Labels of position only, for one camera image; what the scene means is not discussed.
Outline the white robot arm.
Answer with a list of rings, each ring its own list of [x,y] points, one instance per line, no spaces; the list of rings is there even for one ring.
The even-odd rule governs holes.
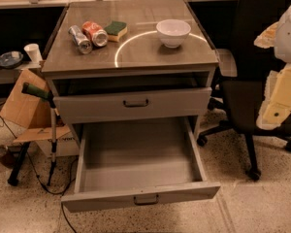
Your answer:
[[[291,5],[275,22],[254,41],[256,47],[273,48],[275,57],[285,63],[279,71],[271,71],[265,85],[256,125],[264,130],[279,127],[291,114]]]

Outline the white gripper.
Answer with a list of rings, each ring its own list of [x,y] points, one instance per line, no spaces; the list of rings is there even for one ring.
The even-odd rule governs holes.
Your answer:
[[[264,130],[273,130],[291,114],[291,64],[286,64],[279,72],[270,72],[264,96],[256,125]]]

